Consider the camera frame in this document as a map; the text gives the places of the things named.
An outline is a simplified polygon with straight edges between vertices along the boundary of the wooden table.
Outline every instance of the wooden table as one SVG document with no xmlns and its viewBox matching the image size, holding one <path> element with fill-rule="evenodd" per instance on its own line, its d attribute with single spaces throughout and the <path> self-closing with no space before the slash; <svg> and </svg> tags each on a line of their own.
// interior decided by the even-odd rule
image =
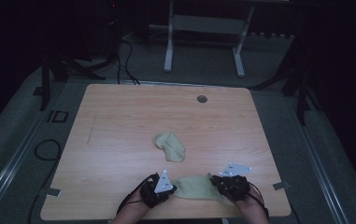
<svg viewBox="0 0 356 224">
<path fill-rule="evenodd" d="M 204 95 L 206 103 L 197 97 Z M 153 139 L 173 132 L 186 148 L 183 162 L 166 161 Z M 262 192 L 270 216 L 291 209 L 250 92 L 239 88 L 92 84 L 78 110 L 53 189 L 41 211 L 45 220 L 111 219 L 124 197 L 145 177 L 168 172 L 217 175 L 234 162 Z M 145 218 L 239 217 L 233 205 L 171 196 Z"/>
</svg>

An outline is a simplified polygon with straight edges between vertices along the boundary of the light green fabric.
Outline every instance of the light green fabric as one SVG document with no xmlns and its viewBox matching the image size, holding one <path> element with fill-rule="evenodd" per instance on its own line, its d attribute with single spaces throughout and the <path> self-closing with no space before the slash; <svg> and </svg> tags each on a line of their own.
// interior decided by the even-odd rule
<svg viewBox="0 0 356 224">
<path fill-rule="evenodd" d="M 184 146 L 180 143 L 174 133 L 160 133 L 154 138 L 154 144 L 162 149 L 167 161 L 183 161 Z"/>
<path fill-rule="evenodd" d="M 221 200 L 218 189 L 212 185 L 208 175 L 190 175 L 172 181 L 178 189 L 174 195 L 185 199 Z"/>
</svg>

